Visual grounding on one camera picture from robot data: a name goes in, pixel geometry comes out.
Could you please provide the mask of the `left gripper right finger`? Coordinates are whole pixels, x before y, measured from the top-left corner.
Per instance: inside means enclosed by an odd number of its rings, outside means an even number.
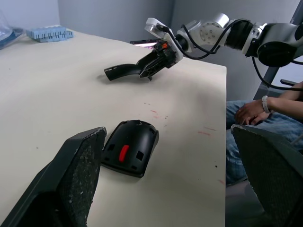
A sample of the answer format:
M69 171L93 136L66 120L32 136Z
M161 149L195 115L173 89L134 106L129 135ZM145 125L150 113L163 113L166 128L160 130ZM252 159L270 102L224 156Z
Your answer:
M234 125L232 134L253 191L275 227L303 225L303 155L283 136Z

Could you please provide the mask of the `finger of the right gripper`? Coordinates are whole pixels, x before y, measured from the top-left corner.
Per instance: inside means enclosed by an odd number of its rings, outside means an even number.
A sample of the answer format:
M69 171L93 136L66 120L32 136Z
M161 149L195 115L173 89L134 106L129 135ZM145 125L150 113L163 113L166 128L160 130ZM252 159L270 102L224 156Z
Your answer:
M160 71L164 68L164 54L158 51L152 51L136 64L138 71Z
M139 77L152 79L152 76L165 68L167 64L167 60L139 61L139 66L141 67Z

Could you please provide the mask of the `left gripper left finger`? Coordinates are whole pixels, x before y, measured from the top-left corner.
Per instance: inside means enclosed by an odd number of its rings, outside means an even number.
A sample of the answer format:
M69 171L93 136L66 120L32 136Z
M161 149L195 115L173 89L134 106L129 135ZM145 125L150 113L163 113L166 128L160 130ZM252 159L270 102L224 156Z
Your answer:
M3 227L85 227L98 184L107 131L68 138L27 187Z

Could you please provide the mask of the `seated person's right hand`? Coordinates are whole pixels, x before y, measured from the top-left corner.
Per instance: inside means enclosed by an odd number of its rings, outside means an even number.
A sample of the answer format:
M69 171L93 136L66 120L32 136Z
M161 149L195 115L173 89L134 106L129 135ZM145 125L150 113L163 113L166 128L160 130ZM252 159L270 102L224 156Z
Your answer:
M257 125L263 121L265 121L271 114L262 112L256 116L249 117L245 120L246 125Z

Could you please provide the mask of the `seated person's left hand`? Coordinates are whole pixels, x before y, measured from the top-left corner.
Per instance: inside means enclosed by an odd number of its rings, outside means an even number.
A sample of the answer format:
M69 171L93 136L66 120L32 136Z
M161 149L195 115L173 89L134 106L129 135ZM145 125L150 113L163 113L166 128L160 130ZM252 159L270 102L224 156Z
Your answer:
M235 121L238 124L246 125L245 120L249 117L256 116L264 111L262 101L257 100L247 103L240 107L235 114Z

